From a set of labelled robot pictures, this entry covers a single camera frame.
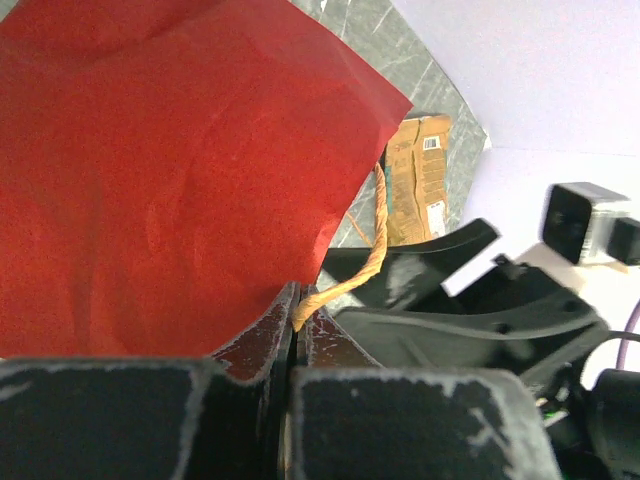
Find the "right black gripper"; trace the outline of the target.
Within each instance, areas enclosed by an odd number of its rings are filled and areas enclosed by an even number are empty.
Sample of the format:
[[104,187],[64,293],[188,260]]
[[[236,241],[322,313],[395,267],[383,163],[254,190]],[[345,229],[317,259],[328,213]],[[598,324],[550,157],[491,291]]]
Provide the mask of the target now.
[[458,295],[461,300],[498,295],[498,303],[523,293],[536,301],[562,295],[558,307],[494,314],[443,314],[346,308],[337,324],[379,364],[390,368],[496,368],[525,373],[541,364],[550,383],[536,384],[541,411],[566,479],[639,477],[639,375],[618,366],[600,373],[594,387],[581,384],[588,358],[601,344],[637,342],[631,331],[604,326],[596,309],[572,286],[575,273],[557,279],[528,263],[500,255],[495,267]]

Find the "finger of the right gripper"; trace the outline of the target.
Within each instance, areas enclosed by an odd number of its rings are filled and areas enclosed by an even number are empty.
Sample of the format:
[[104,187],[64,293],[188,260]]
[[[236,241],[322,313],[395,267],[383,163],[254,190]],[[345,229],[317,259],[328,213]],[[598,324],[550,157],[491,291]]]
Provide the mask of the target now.
[[349,307],[407,310],[499,238],[487,221],[475,219],[440,238],[387,249],[380,272],[365,284],[331,301],[327,310]]

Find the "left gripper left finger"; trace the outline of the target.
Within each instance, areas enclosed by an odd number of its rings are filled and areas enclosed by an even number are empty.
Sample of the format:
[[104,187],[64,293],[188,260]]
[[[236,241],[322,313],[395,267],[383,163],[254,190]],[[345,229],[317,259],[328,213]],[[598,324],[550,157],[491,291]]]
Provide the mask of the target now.
[[1,364],[5,479],[277,479],[300,299],[285,285],[198,358],[14,358]]

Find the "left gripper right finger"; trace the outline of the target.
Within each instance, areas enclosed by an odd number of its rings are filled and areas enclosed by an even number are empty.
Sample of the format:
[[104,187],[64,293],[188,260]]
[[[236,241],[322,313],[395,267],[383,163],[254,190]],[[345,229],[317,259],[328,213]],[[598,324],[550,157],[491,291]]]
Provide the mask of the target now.
[[[529,308],[485,298],[446,311]],[[561,472],[522,373],[390,368],[306,298],[294,316],[301,363],[287,418],[291,479],[557,479]]]

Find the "red paper bag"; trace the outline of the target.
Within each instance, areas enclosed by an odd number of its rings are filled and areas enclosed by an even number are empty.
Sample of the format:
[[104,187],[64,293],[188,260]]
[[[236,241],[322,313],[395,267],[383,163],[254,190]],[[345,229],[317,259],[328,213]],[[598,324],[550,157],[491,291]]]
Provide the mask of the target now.
[[315,280],[410,110],[288,1],[1,23],[1,354],[204,355]]

